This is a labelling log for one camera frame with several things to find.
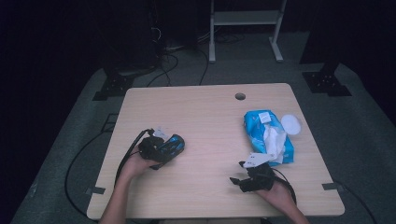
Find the tape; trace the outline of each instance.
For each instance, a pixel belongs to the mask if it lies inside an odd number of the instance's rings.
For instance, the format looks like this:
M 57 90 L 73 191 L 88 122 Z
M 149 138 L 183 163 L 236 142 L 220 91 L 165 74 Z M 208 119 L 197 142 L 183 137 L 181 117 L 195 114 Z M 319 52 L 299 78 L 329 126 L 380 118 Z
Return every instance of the tape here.
M 324 190 L 336 189 L 336 190 L 338 190 L 338 192 L 346 191 L 342 185 L 339 185 L 336 183 L 322 184 L 322 187 Z
M 94 187 L 92 189 L 86 189 L 85 194 L 93 195 L 95 194 L 104 194 L 106 189 Z

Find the white label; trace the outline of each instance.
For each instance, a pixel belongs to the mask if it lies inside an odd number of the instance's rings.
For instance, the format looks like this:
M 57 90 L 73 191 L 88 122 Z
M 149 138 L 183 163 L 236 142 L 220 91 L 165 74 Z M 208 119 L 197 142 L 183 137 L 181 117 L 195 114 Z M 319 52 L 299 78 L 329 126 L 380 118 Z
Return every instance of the white label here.
M 163 132 L 161 127 L 158 127 L 157 130 L 154 131 L 153 135 L 156 137 L 161 137 L 165 142 L 170 138 L 167 134 Z
M 263 154 L 263 153 L 250 153 L 250 156 L 244 163 L 245 168 L 256 167 L 265 162 L 273 160 L 275 156 L 273 154 Z
M 262 123 L 268 123 L 271 121 L 270 113 L 268 112 L 260 113 L 259 118 Z

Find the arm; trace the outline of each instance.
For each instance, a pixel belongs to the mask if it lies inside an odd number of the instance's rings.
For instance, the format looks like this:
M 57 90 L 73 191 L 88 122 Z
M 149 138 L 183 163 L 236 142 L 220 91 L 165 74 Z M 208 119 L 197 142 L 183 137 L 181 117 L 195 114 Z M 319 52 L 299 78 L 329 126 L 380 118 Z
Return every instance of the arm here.
M 134 148 L 131 154 L 135 153 L 137 150 L 137 148 Z M 110 201 L 108 201 L 105 212 L 102 214 L 102 218 L 99 223 L 125 223 L 131 180 L 138 175 L 143 174 L 147 168 L 155 164 L 158 164 L 158 162 L 144 160 L 140 157 L 139 153 L 135 153 L 127 162 L 125 162 L 113 193 L 111 194 Z
M 304 214 L 297 208 L 297 205 L 291 198 L 289 190 L 281 183 L 275 181 L 270 190 L 260 189 L 257 190 L 256 193 L 288 217 L 291 223 L 309 224 L 308 219 L 306 219 Z

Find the blue package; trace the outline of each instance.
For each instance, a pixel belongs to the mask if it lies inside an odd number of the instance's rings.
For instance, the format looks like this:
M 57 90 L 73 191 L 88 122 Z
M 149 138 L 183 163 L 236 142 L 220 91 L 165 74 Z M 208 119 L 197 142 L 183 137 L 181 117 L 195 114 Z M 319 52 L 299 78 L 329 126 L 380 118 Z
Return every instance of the blue package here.
M 269 117 L 271 118 L 271 121 L 268 122 L 271 126 L 284 130 L 282 124 L 279 122 L 276 115 L 271 110 L 248 111 L 244 116 L 245 129 L 247 132 L 247 136 L 250 139 L 250 143 L 253 146 L 254 151 L 260 153 L 267 153 L 263 140 L 265 126 L 262 123 L 262 119 L 265 118 L 261 118 L 261 115 L 265 113 L 268 113 Z M 294 146 L 291 143 L 289 137 L 287 136 L 285 141 L 285 152 L 283 154 L 283 163 L 290 163 L 293 161 L 294 161 Z M 269 163 L 272 166 L 278 164 L 277 162 L 269 162 Z

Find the white cap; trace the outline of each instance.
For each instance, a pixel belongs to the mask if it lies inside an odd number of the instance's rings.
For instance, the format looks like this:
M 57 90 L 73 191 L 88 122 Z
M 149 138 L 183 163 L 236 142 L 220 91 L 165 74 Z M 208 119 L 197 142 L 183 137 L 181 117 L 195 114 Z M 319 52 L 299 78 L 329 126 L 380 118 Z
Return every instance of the white cap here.
M 301 124 L 294 115 L 285 115 L 280 122 L 287 134 L 295 135 L 301 131 Z

